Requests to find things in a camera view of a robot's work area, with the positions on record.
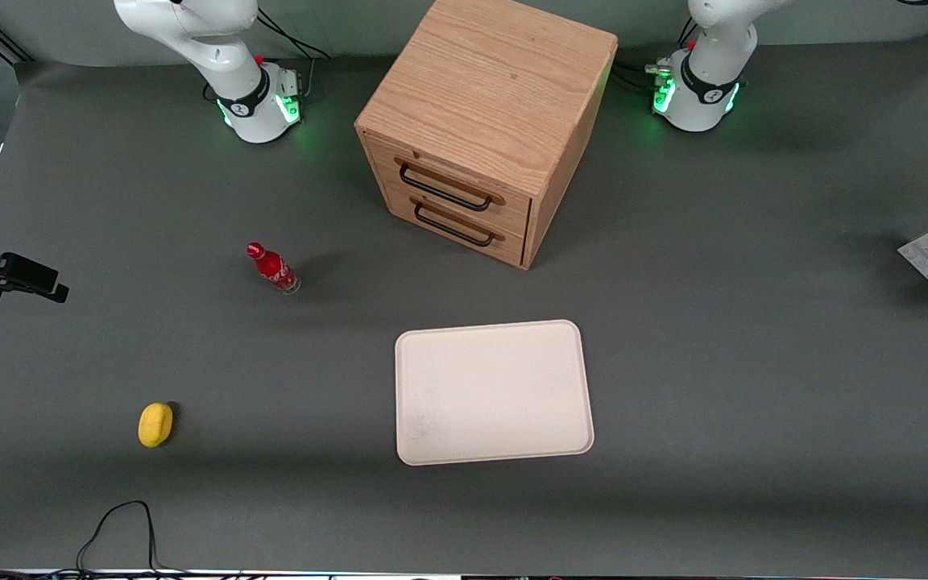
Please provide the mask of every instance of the wall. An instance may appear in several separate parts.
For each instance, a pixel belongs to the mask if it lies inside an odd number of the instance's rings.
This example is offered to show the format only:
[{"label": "wall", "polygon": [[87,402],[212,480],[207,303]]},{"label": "wall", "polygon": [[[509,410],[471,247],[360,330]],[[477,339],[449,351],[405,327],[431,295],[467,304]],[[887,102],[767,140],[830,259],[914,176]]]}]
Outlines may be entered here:
[{"label": "wall", "polygon": [[[618,34],[623,47],[674,39],[686,0],[524,0]],[[395,54],[431,0],[260,0],[295,37],[334,55]],[[180,62],[127,30],[110,0],[0,0],[0,27],[42,60],[115,66]],[[763,44],[862,43],[928,34],[928,6],[895,0],[800,0],[763,16]],[[243,36],[265,56],[295,54],[262,26]]]}]

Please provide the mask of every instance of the red bottle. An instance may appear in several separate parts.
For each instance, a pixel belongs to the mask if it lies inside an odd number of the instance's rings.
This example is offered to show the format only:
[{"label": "red bottle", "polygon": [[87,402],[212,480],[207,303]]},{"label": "red bottle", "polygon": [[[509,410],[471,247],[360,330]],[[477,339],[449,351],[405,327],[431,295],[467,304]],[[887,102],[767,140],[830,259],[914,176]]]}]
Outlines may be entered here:
[{"label": "red bottle", "polygon": [[268,279],[283,294],[292,294],[299,290],[299,276],[278,254],[264,249],[264,246],[252,242],[246,246],[246,253],[257,264],[257,271]]}]

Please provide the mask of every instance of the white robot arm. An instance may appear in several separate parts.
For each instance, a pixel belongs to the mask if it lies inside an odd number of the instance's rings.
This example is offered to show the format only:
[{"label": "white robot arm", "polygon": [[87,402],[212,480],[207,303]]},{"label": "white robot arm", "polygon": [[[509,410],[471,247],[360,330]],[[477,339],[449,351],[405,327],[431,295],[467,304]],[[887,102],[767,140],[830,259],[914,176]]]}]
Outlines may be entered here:
[{"label": "white robot arm", "polygon": [[253,26],[257,0],[114,0],[132,31],[157,40],[199,69],[225,122],[250,143],[280,137],[300,118],[295,71],[258,63],[236,36]]},{"label": "white robot arm", "polygon": [[660,88],[652,110],[684,131],[714,128],[732,110],[740,73],[758,47],[759,16],[793,0],[689,0],[701,27],[695,47],[680,48],[649,65]]}]

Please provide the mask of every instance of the black metal handle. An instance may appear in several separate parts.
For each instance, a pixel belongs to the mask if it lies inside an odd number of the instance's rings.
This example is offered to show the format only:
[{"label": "black metal handle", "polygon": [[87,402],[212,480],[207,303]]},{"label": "black metal handle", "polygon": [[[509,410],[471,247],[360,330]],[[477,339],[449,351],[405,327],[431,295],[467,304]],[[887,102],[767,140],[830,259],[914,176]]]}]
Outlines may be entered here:
[{"label": "black metal handle", "polygon": [[420,189],[420,191],[424,191],[427,193],[431,193],[434,196],[441,197],[442,199],[445,199],[446,201],[456,203],[456,205],[460,205],[461,208],[470,209],[472,210],[472,212],[485,212],[486,209],[489,209],[490,202],[493,201],[493,198],[488,195],[486,195],[486,200],[483,201],[481,205],[475,205],[474,203],[471,203],[469,201],[464,201],[460,197],[457,197],[455,195],[450,195],[446,193],[445,191],[442,191],[440,188],[434,188],[430,186],[430,184],[423,184],[418,180],[415,180],[415,179],[412,179],[411,177],[406,176],[406,170],[408,169],[409,167],[406,163],[400,163],[400,179],[403,180],[403,183],[408,184],[408,186],[416,187]]},{"label": "black metal handle", "polygon": [[489,238],[486,238],[486,239],[472,238],[468,234],[461,234],[461,232],[454,230],[454,228],[452,227],[442,225],[441,223],[436,222],[435,220],[422,216],[421,209],[424,208],[424,206],[425,206],[424,203],[419,203],[419,202],[416,202],[415,206],[413,206],[413,217],[417,218],[417,221],[419,221],[420,223],[428,224],[433,228],[441,229],[442,231],[445,231],[447,234],[453,235],[455,238],[463,239],[464,242],[473,243],[475,246],[478,246],[478,247],[486,247],[486,246],[489,246],[490,243],[493,243],[493,238],[495,237],[493,234],[489,234]]}]

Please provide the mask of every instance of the drawer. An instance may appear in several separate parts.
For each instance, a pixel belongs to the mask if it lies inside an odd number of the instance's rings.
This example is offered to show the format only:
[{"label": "drawer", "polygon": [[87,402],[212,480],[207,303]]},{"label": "drawer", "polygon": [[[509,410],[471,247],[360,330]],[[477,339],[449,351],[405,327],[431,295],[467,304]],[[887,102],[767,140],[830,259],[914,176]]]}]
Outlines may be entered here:
[{"label": "drawer", "polygon": [[525,238],[476,223],[471,216],[428,203],[420,195],[392,193],[387,199],[394,216],[423,227],[443,238],[453,239],[471,250],[518,267],[522,261]]},{"label": "drawer", "polygon": [[430,208],[461,214],[468,221],[494,231],[512,232],[525,238],[528,227],[530,200],[506,192],[491,192],[475,184],[465,183],[460,176],[451,176],[422,154],[393,146],[368,135],[367,146],[371,161],[379,172],[379,180],[387,197],[393,192],[413,196]]}]

